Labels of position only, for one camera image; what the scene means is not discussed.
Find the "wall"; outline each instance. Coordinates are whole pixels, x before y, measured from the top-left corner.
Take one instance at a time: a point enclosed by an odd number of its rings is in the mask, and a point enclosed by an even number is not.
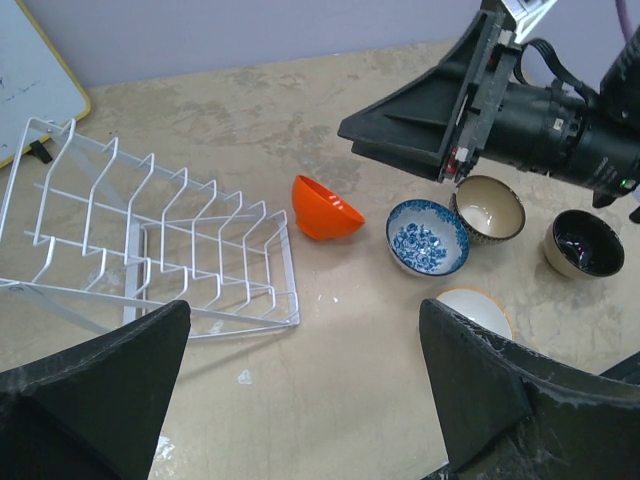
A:
[[[86,86],[454,39],[480,0],[25,0]],[[640,2],[629,0],[640,20]],[[620,48],[614,0],[560,0],[534,35],[596,86]],[[546,81],[529,54],[525,65]]]
[[[637,26],[640,2],[627,0],[627,4],[631,20]],[[614,0],[559,0],[532,36],[551,42],[564,66],[596,90],[624,47]],[[525,54],[524,64],[538,83],[551,80],[534,50]]]

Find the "beige countertop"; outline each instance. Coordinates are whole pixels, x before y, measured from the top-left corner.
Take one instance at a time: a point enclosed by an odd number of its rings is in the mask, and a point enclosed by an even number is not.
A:
[[[481,161],[474,173],[503,180],[522,198],[522,234],[501,246],[473,248],[450,277],[416,279],[394,265],[384,235],[391,208],[416,197],[446,203],[453,187],[356,157],[336,130],[344,117],[433,66],[449,46],[90,91],[93,111],[79,123],[85,135],[101,141],[118,135],[126,150],[155,152],[163,166],[215,177],[225,191],[242,189],[271,210],[287,210],[291,219],[290,188],[303,173],[367,218],[354,236],[325,243],[308,239],[290,221],[300,326],[187,347],[162,433],[168,447],[150,478],[412,480],[435,470],[446,453],[418,339],[418,307],[454,286],[491,293],[512,317],[517,341],[589,372],[640,350],[634,301],[640,227],[627,220],[631,198],[598,213],[620,234],[624,269],[610,279],[577,283],[548,266],[540,242],[560,211],[591,210],[590,192]],[[28,182],[44,167],[30,159],[22,168]],[[3,185],[8,173],[0,171]],[[18,188],[17,204],[21,194]],[[5,271],[21,268],[12,254],[19,238],[0,246]],[[91,338],[20,298],[3,294],[2,302],[0,370]],[[101,312],[94,310],[94,317],[106,315]],[[237,381],[244,370],[250,385]]]

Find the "orange bowl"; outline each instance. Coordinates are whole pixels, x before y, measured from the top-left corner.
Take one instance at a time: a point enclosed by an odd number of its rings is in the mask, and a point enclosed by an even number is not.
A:
[[[304,175],[291,192],[296,225],[314,240],[346,237],[364,225],[364,217],[335,193]]]

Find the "whiteboard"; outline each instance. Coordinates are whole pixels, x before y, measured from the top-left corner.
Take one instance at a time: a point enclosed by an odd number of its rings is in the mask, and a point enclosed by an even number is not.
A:
[[[0,166],[13,159],[29,118],[64,124],[84,117],[90,107],[89,97],[22,2],[0,0]],[[26,144],[46,138],[31,135]]]

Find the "black clip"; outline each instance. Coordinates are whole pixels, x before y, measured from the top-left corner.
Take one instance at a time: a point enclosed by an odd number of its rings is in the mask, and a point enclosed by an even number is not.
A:
[[[36,157],[45,165],[47,163],[53,162],[53,157],[49,154],[47,149],[44,148],[44,145],[42,145],[42,142],[40,140],[36,140],[35,142],[30,143],[29,147],[31,148],[31,155]]]

